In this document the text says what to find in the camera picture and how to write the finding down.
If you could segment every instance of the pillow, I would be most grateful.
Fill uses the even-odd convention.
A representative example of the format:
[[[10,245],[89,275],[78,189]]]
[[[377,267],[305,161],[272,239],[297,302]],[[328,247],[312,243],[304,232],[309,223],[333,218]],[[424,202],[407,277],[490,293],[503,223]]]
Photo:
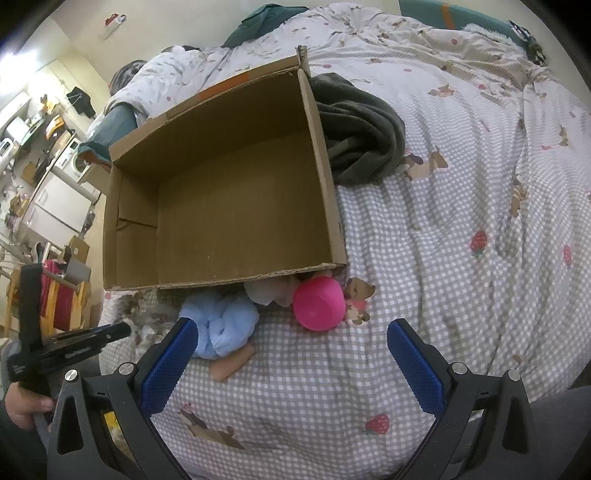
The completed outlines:
[[[88,163],[111,166],[109,147],[138,128],[134,108],[128,103],[114,106],[87,140],[78,147],[78,156]]]

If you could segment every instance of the light blue cloth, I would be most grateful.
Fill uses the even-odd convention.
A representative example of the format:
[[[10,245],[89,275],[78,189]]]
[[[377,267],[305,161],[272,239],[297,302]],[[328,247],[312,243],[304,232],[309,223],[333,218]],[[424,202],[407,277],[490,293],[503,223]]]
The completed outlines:
[[[179,318],[197,323],[199,340],[193,356],[215,360],[246,344],[259,319],[253,302],[244,294],[222,296],[213,289],[189,296]]]

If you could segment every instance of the pink ball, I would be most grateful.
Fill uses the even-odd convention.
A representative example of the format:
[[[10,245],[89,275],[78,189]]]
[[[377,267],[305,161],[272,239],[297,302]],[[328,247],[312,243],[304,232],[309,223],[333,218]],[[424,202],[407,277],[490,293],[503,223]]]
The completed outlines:
[[[312,278],[295,291],[293,306],[295,318],[302,326],[315,332],[325,332],[343,320],[345,295],[334,278]]]

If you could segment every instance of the washing machine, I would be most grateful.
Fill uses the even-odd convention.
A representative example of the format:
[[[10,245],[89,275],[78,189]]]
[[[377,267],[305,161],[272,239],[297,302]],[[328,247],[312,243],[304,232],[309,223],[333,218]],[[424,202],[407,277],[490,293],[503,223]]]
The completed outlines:
[[[62,169],[68,176],[72,177],[76,183],[80,183],[81,176],[90,168],[89,163],[78,158],[79,145],[80,140],[78,140],[76,136],[73,136],[61,152],[55,164],[55,167]],[[82,183],[81,186],[92,196],[92,203],[96,203],[99,199],[100,192],[88,182]]]

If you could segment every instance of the bed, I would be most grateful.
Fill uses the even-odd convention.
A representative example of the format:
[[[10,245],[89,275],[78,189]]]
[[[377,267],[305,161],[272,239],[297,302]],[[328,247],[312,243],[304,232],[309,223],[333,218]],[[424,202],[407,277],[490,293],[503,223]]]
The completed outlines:
[[[568,388],[591,359],[591,112],[521,48],[331,4],[234,49],[162,53],[105,112],[125,102],[141,123],[297,45],[312,74],[340,74],[406,124],[404,165],[337,188],[349,261],[338,278],[376,285],[371,319],[318,334],[264,307],[256,354],[227,381],[192,360],[152,421],[196,478],[362,480],[399,469],[433,417],[388,353],[397,317],[478,374],[518,369],[530,401]],[[126,293],[106,293],[101,324]],[[178,309],[188,294],[149,291],[142,308]],[[115,342],[102,371],[137,355],[132,340]],[[366,429],[376,416],[388,417],[382,434]]]

